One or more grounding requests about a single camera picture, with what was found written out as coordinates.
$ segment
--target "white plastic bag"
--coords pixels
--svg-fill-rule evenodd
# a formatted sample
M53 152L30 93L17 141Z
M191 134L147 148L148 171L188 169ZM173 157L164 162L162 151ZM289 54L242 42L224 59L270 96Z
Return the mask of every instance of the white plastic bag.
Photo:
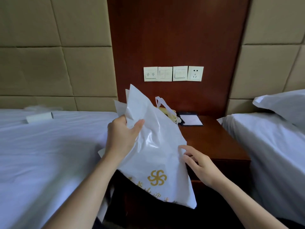
M119 170L134 184L156 198L190 208L197 203L179 145L186 144L178 125L135 86L126 90L127 104L115 101L119 116L125 114L127 127L132 128L145 119L135 145L121 162ZM162 98L156 97L157 106L163 104L170 114L176 115Z

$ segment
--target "bed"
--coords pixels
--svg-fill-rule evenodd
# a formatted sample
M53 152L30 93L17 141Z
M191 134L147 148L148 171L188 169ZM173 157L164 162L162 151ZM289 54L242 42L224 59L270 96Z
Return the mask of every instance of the bed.
M100 160L114 112L53 112L28 124L25 110L0 110L0 222L39 229ZM101 207L100 219L107 207Z
M251 157L253 198L276 217L305 225L305 134L277 114L232 114L223 127Z

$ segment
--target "white pillow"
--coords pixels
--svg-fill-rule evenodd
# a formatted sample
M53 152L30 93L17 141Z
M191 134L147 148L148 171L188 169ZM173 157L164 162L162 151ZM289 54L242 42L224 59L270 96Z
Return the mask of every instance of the white pillow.
M270 109L297 127L305 128L305 89L259 96L253 104Z

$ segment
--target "light switch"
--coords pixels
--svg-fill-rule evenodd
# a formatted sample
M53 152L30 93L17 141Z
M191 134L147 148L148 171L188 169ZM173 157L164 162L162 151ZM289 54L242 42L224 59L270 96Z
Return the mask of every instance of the light switch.
M172 66L159 66L157 81L172 81L173 67Z
M188 81L201 81L202 74L202 66L189 66Z
M157 66L144 67L144 81L157 81Z
M188 78L188 66L173 67L173 81L186 81Z
M160 71L160 79L165 79L165 71L164 70Z

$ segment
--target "wall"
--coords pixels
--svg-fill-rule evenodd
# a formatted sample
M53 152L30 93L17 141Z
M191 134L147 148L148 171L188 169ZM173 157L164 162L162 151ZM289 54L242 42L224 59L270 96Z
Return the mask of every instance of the wall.
M253 112L257 96L305 89L305 0L253 0L227 114Z
M0 108L115 111L106 0L0 0Z
M225 113L249 0L108 0L118 98L133 84L177 111ZM144 82L143 67L204 66L202 82Z

